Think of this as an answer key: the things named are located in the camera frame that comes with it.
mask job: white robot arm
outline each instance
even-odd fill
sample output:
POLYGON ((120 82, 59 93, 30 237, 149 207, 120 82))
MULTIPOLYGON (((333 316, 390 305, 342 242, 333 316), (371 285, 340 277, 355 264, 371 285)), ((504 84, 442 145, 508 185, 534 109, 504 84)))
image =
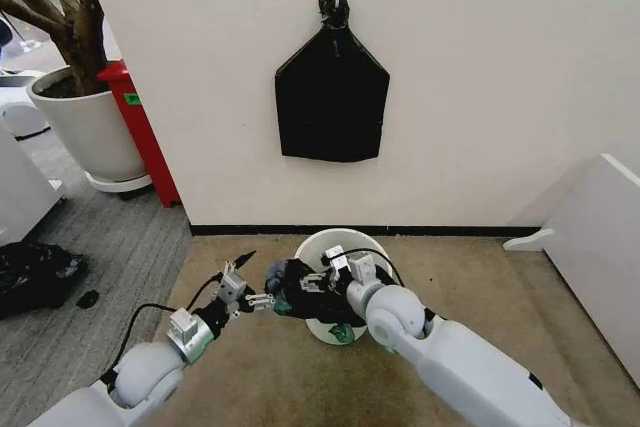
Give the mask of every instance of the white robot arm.
POLYGON ((193 314, 188 312, 207 284, 187 309, 178 309, 171 315, 168 342, 134 346, 91 386, 72 392, 29 427, 141 425, 180 387, 182 371, 198 361, 228 320, 237 318, 240 312, 273 305, 272 295, 255 294, 235 271, 252 255, 253 252, 227 262, 224 271, 207 282, 218 281, 220 287, 205 308, 195 309, 193 314))
POLYGON ((406 359, 422 382, 476 427, 584 426, 558 407, 540 380, 464 325, 427 309, 411 290, 383 285, 371 255, 335 263, 350 275, 346 298, 372 337, 406 359))

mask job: black trash bag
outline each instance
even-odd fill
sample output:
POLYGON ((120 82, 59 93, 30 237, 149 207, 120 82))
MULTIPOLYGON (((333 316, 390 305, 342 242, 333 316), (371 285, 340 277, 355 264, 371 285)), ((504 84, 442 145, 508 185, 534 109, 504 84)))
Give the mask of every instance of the black trash bag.
POLYGON ((84 255, 57 245, 15 242, 0 247, 0 318, 60 307, 86 270, 84 255))
POLYGON ((319 0, 322 28, 276 72, 282 155, 378 156, 389 74, 349 30, 347 0, 319 0))

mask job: gray carpet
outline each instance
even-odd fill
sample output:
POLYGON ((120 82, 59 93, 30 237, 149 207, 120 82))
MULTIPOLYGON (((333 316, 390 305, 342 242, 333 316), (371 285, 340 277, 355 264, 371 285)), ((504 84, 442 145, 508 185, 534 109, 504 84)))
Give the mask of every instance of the gray carpet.
MULTIPOLYGON (((58 310, 0 321, 0 425, 24 426, 72 390, 92 383, 113 359, 135 306, 165 302, 190 239, 181 206, 165 209, 153 191, 123 201, 93 190, 53 132, 20 142, 67 200, 30 238, 87 254, 89 275, 58 310), (82 310, 76 300, 100 293, 82 310)), ((151 339, 160 314, 140 315, 130 345, 151 339)))

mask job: trash bag hanging on wall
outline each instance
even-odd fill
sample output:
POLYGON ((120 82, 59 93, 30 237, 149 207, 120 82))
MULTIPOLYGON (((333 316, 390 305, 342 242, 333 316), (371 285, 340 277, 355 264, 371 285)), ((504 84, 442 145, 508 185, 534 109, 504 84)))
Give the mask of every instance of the trash bag hanging on wall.
POLYGON ((378 156, 389 74, 349 30, 347 0, 319 0, 322 28, 276 72, 282 155, 378 156))

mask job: white furniture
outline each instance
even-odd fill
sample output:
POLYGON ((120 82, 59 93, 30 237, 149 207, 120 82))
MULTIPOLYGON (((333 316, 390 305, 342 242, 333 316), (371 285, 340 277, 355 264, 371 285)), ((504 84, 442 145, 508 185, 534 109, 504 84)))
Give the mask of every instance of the white furniture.
POLYGON ((536 234, 506 250, 544 250, 640 384, 640 177, 602 154, 536 234))
POLYGON ((60 199, 62 182, 47 181, 0 125, 0 245, 22 238, 60 199))

